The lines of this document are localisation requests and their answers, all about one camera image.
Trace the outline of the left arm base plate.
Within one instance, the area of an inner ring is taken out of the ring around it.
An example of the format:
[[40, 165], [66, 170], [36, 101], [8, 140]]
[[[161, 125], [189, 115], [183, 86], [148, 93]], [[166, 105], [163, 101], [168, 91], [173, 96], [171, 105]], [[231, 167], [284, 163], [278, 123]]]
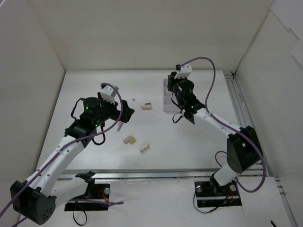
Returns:
[[64, 206], [64, 211], [107, 211], [108, 206], [105, 204], [84, 200], [105, 202], [109, 200], [109, 194], [109, 183], [97, 183], [91, 189], [89, 196], [77, 196], [68, 201]]

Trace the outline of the purple highlighter pen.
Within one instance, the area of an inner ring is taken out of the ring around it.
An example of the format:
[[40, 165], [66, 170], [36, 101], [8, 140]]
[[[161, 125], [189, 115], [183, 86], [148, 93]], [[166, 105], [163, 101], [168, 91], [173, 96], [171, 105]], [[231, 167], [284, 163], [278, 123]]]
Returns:
[[121, 130], [123, 124], [124, 124], [124, 123], [122, 122], [120, 126], [117, 125], [117, 126], [118, 126], [118, 128], [117, 128], [117, 130], [116, 130], [117, 132], [120, 132], [120, 130]]

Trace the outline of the pink correction tape dispenser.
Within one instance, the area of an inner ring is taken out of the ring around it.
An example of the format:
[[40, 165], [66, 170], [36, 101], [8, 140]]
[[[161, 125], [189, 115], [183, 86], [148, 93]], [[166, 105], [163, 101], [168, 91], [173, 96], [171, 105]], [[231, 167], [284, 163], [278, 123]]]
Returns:
[[141, 109], [142, 110], [152, 110], [152, 104], [151, 104], [151, 102], [141, 103]]

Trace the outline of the cream white eraser block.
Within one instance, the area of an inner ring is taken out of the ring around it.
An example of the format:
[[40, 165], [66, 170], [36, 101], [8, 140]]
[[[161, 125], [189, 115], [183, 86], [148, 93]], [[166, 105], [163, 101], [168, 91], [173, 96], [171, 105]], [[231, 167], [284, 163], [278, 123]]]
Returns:
[[139, 147], [139, 151], [141, 154], [145, 153], [150, 149], [150, 144], [149, 143], [144, 143]]

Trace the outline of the aluminium frame rail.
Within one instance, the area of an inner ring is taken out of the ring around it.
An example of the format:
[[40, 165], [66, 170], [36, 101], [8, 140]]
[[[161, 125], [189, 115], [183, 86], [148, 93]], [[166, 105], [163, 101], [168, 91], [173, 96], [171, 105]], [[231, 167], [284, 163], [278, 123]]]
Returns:
[[[112, 128], [102, 146], [90, 143], [61, 176], [58, 185], [77, 173], [93, 171], [97, 182], [110, 181], [110, 199], [122, 201], [107, 211], [89, 212], [78, 220], [89, 227], [294, 227], [281, 183], [273, 177], [249, 194], [240, 191], [242, 206], [219, 208], [212, 213], [194, 208], [195, 181], [203, 181], [225, 163], [221, 150], [225, 136], [210, 127], [181, 120], [163, 112], [163, 79], [167, 70], [68, 71], [65, 74], [38, 165], [51, 155], [64, 130], [72, 123], [74, 105], [83, 111], [81, 97], [95, 96], [103, 82], [119, 88], [122, 98], [135, 110], [120, 132]], [[152, 110], [141, 103], [151, 102]], [[124, 144], [128, 136], [136, 142]], [[141, 154], [139, 147], [149, 143]]]

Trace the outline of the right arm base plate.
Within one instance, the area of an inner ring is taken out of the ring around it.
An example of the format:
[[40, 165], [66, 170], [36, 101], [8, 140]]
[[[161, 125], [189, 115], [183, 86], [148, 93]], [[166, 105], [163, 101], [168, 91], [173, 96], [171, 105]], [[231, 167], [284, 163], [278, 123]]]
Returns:
[[194, 202], [198, 208], [221, 208], [242, 206], [240, 194], [235, 181], [227, 185], [223, 192], [214, 192], [210, 181], [195, 181]]

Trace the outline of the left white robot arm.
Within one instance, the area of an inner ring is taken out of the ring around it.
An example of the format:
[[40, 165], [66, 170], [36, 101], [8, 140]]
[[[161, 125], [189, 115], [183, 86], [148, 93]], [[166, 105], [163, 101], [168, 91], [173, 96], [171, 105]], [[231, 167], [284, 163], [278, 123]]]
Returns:
[[85, 199], [93, 196], [95, 180], [92, 171], [76, 174], [66, 187], [55, 189], [54, 185], [66, 167], [96, 136], [98, 127], [104, 127], [109, 119], [115, 123], [129, 122], [135, 110], [125, 100], [120, 103], [121, 110], [118, 110], [117, 102], [110, 103], [101, 97], [83, 100], [83, 113], [65, 130], [52, 155], [35, 174], [23, 182], [15, 181], [12, 184], [10, 193], [16, 212], [42, 225], [62, 204], [79, 196]]

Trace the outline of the white compartment organizer box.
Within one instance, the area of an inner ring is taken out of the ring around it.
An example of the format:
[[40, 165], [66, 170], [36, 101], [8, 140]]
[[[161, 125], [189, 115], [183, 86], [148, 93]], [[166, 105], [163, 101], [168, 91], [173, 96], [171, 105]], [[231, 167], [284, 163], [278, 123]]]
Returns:
[[177, 103], [175, 96], [168, 90], [168, 79], [163, 79], [163, 105], [162, 109], [165, 113], [177, 113], [179, 112], [179, 108], [172, 102]]

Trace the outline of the tan L-shaped eraser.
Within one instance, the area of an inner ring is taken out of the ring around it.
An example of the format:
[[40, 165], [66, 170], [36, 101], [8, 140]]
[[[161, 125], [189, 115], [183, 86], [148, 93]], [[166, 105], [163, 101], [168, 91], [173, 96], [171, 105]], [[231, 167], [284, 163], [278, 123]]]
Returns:
[[129, 144], [133, 145], [135, 142], [136, 142], [136, 139], [132, 135], [128, 136], [127, 138], [125, 138], [123, 140], [124, 144], [128, 144], [129, 143]]

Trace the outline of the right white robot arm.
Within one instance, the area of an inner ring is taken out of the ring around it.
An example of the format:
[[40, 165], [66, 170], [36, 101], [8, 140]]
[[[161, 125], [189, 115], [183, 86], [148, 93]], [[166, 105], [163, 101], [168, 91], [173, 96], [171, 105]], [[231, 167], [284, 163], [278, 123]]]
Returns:
[[229, 183], [260, 161], [263, 168], [261, 182], [255, 189], [245, 191], [254, 193], [259, 190], [266, 178], [266, 164], [255, 129], [232, 124], [210, 112], [206, 103], [201, 103], [194, 95], [194, 83], [188, 79], [187, 73], [172, 72], [168, 76], [167, 88], [175, 96], [174, 104], [183, 118], [195, 125], [208, 126], [226, 137], [226, 164], [210, 177], [210, 191], [215, 195], [222, 194]]

